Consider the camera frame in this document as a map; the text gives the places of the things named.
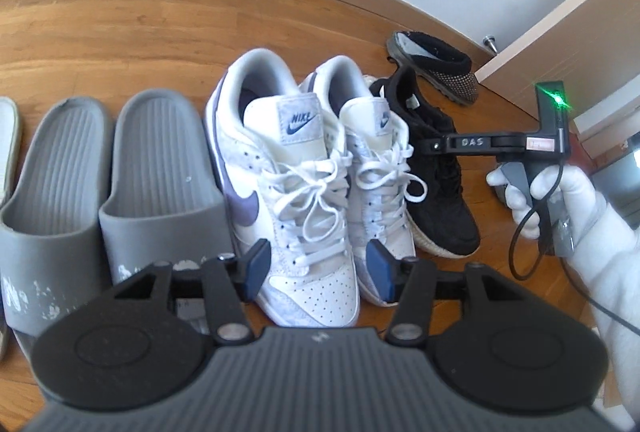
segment white glove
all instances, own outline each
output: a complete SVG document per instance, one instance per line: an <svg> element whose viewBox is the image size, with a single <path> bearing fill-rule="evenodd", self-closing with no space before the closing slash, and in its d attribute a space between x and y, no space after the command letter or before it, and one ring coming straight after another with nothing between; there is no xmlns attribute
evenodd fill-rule
<svg viewBox="0 0 640 432"><path fill-rule="evenodd" d="M556 182L557 178L558 165L545 168L531 184L531 197L534 199L542 199L542 197L549 192L549 189ZM506 185L504 197L507 206L513 213L513 220L516 224L520 224L520 221L524 219L527 212L531 209L531 206L527 205L524 194L509 183L500 167L487 174L486 182L492 187ZM585 225L590 222L596 209L596 192L593 185L585 173L578 167L565 165L558 190L553 193L552 197L559 195L564 197L564 204L566 205L572 223L574 239L578 239L582 235ZM530 239L538 238L540 236L539 224L540 217L537 213L533 214L529 221L525 223L521 235Z"/></svg>

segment screw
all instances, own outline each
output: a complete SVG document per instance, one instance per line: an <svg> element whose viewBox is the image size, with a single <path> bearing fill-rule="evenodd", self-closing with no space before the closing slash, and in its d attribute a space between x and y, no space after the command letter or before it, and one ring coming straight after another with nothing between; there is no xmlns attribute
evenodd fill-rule
<svg viewBox="0 0 640 432"><path fill-rule="evenodd" d="M231 252L220 253L220 255L218 255L218 260L221 260L223 262L227 262L227 261L233 260L235 258L236 258L236 254L235 253L231 253Z"/></svg>
<svg viewBox="0 0 640 432"><path fill-rule="evenodd" d="M224 324L218 328L218 336L228 342L244 340L251 331L244 324Z"/></svg>
<svg viewBox="0 0 640 432"><path fill-rule="evenodd" d="M403 257L400 261L400 271L405 274L410 274L419 260L416 256Z"/></svg>
<svg viewBox="0 0 640 432"><path fill-rule="evenodd" d="M493 35L487 35L482 39L482 43L489 48L494 55L498 54L498 48L495 45L495 37Z"/></svg>
<svg viewBox="0 0 640 432"><path fill-rule="evenodd" d="M415 340L422 336L422 329L416 324L396 324L391 328L394 338L402 341Z"/></svg>

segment white sandal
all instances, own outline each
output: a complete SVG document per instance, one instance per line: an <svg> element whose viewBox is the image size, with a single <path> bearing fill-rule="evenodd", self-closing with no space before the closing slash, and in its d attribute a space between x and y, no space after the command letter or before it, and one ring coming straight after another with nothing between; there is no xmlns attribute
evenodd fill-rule
<svg viewBox="0 0 640 432"><path fill-rule="evenodd" d="M0 207L9 199L14 187L14 172L21 135L18 107L10 98L0 96ZM6 352L8 342L9 333L0 298L0 360Z"/></svg>

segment gray textured surface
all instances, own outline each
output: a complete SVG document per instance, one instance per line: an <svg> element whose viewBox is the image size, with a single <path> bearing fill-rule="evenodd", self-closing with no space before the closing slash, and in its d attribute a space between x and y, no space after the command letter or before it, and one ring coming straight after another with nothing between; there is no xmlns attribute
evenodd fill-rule
<svg viewBox="0 0 640 432"><path fill-rule="evenodd" d="M220 349L178 394L141 410L89 414L49 404L24 432L611 432L591 410L528 418L462 399L421 352L374 329L267 328Z"/></svg>
<svg viewBox="0 0 640 432"><path fill-rule="evenodd" d="M108 286L98 209L112 144L113 121L93 98L55 105L38 126L0 210L2 301L12 328L38 336Z"/></svg>
<svg viewBox="0 0 640 432"><path fill-rule="evenodd" d="M183 95L151 89L122 109L100 224L114 282L158 260L233 251L202 122Z"/></svg>

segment nike sneaker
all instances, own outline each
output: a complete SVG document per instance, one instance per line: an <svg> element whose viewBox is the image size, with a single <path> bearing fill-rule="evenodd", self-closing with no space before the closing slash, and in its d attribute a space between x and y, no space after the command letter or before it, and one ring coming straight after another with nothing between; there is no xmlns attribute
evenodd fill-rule
<svg viewBox="0 0 640 432"><path fill-rule="evenodd" d="M238 252L259 238L271 242L257 303L281 326L354 325L360 302L346 227L344 129L267 49L229 67L204 125Z"/></svg>
<svg viewBox="0 0 640 432"><path fill-rule="evenodd" d="M344 125L347 148L353 154L347 223L360 293L373 304L388 306L367 270L366 246L376 238L397 259L415 255L405 200L423 200L426 184L409 172L406 160L414 149L409 145L406 123L384 98L371 94L362 72L346 56L318 67L300 89L315 92L325 117ZM410 182L416 183L419 193L408 192Z"/></svg>
<svg viewBox="0 0 640 432"><path fill-rule="evenodd" d="M456 132L453 120L430 105L420 94L415 72L400 67L391 78L371 85L391 110L409 127L409 142L420 148L420 140L440 138ZM408 159L411 170L429 186L420 203L408 206L408 217L416 245L445 258L463 258L480 246L478 226L462 197L462 170L455 156L414 153Z"/></svg>

